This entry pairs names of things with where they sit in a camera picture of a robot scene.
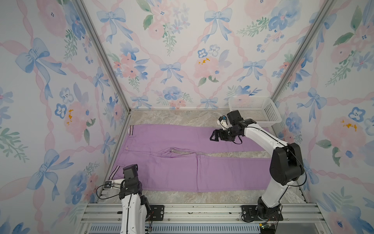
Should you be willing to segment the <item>purple long pants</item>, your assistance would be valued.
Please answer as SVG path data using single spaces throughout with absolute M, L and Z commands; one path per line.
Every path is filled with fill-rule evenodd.
M 138 166 L 145 190 L 221 192 L 264 190 L 270 183 L 270 159 L 232 158 L 226 153 L 258 152 L 249 138 L 241 144 L 211 141 L 213 128 L 164 124 L 132 125 L 112 168 L 122 179 L 126 166 Z

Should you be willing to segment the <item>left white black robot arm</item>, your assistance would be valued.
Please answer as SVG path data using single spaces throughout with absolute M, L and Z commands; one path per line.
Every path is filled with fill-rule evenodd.
M 148 199 L 142 194 L 138 177 L 121 182 L 119 198 L 122 206 L 121 234 L 146 233 L 146 219 L 151 213 Z

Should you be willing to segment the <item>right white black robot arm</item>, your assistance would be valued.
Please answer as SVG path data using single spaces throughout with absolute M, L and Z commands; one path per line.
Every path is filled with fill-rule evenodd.
M 272 156 L 269 167 L 271 180 L 265 193 L 259 197 L 254 213 L 261 220 L 271 219 L 272 215 L 280 215 L 281 198 L 287 189 L 294 187 L 294 183 L 305 173 L 300 146 L 276 138 L 252 119 L 239 121 L 229 128 L 216 129 L 210 140 L 234 142 L 240 136 L 253 140 Z

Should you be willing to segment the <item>white plastic perforated basket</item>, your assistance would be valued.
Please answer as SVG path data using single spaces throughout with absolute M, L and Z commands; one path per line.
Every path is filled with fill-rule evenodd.
M 238 110 L 244 119 L 253 119 L 261 127 L 272 127 L 281 123 L 281 115 L 275 103 L 267 97 L 230 97 L 230 111 Z

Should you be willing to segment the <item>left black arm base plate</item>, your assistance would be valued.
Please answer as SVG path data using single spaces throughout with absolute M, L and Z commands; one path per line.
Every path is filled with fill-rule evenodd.
M 165 206 L 164 205 L 151 205 L 150 221 L 163 221 Z

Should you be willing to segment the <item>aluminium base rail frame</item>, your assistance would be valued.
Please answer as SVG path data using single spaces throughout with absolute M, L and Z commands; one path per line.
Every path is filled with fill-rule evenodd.
M 283 221 L 244 222 L 240 204 L 165 204 L 163 221 L 146 221 L 145 234 L 330 234 L 315 203 L 281 206 Z M 119 234 L 120 204 L 88 205 L 77 234 Z

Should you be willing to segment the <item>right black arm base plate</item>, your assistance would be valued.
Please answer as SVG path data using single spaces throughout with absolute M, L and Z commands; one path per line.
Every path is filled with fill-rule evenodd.
M 242 205 L 241 218 L 244 222 L 253 221 L 283 221 L 281 205 L 274 208 L 267 208 L 264 205 Z

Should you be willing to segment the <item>right aluminium corner post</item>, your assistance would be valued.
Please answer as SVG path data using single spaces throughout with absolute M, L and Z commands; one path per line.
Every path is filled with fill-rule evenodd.
M 294 58 L 291 60 L 289 68 L 283 73 L 283 77 L 280 79 L 278 86 L 276 87 L 275 91 L 271 96 L 271 100 L 276 102 L 277 98 L 281 94 L 282 90 L 288 83 L 288 80 L 291 78 L 292 74 L 296 70 L 298 64 L 303 59 L 309 46 L 313 39 L 317 36 L 319 30 L 321 29 L 323 23 L 326 21 L 327 17 L 329 16 L 332 8 L 334 7 L 336 1 L 335 0 L 327 0 L 322 3 L 322 6 L 319 12 L 316 14 L 314 22 L 311 24 L 310 28 L 308 29 L 304 40 L 300 44 L 299 48 L 297 49 Z

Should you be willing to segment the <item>aluminium corner post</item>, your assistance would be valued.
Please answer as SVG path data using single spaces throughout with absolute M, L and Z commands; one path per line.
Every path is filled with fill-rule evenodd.
M 84 4 L 84 1 L 81 0 L 72 0 L 72 3 L 74 7 L 76 8 L 79 16 L 81 17 L 83 25 L 86 27 L 88 34 L 93 42 L 93 46 L 98 53 L 98 56 L 100 60 L 103 63 L 103 66 L 108 73 L 110 81 L 113 83 L 115 91 L 117 92 L 120 102 L 123 104 L 126 113 L 129 115 L 131 113 L 131 109 L 127 103 L 127 100 L 125 98 L 124 92 L 120 86 L 120 82 L 117 80 L 114 70 L 112 66 L 110 65 L 110 61 L 108 59 L 108 56 L 106 55 L 106 51 L 104 49 L 104 46 L 102 42 L 100 41 L 99 35 L 97 33 L 97 30 L 95 29 L 95 26 L 92 22 L 92 19 L 87 11 L 87 8 Z
M 278 86 L 276 87 L 275 91 L 271 96 L 271 100 L 276 102 L 277 98 L 281 94 L 282 90 L 288 83 L 288 80 L 291 78 L 292 74 L 296 70 L 298 64 L 303 59 L 309 46 L 313 39 L 317 36 L 319 30 L 321 29 L 323 23 L 326 21 L 327 17 L 329 16 L 332 8 L 334 7 L 336 1 L 335 0 L 327 0 L 322 3 L 322 6 L 319 12 L 316 14 L 314 22 L 311 24 L 310 28 L 308 29 L 304 40 L 300 44 L 299 48 L 297 49 L 294 58 L 291 60 L 289 68 L 283 73 L 283 77 L 280 79 Z

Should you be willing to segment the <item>left aluminium corner post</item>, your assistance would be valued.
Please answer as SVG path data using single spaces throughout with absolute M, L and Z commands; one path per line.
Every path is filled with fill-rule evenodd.
M 103 63 L 103 66 L 108 73 L 110 81 L 113 83 L 115 91 L 117 92 L 120 102 L 123 104 L 126 113 L 129 115 L 131 113 L 131 109 L 127 103 L 127 100 L 125 98 L 124 92 L 120 86 L 120 82 L 117 80 L 114 70 L 112 66 L 110 65 L 110 61 L 108 59 L 108 56 L 106 55 L 106 51 L 104 49 L 104 46 L 102 42 L 100 41 L 99 35 L 97 33 L 97 30 L 95 29 L 95 26 L 92 22 L 92 19 L 87 11 L 87 8 L 84 4 L 84 1 L 81 0 L 72 0 L 72 3 L 74 7 L 76 8 L 79 16 L 81 17 L 83 25 L 86 27 L 88 34 L 93 42 L 93 46 L 98 53 L 98 56 L 100 60 Z

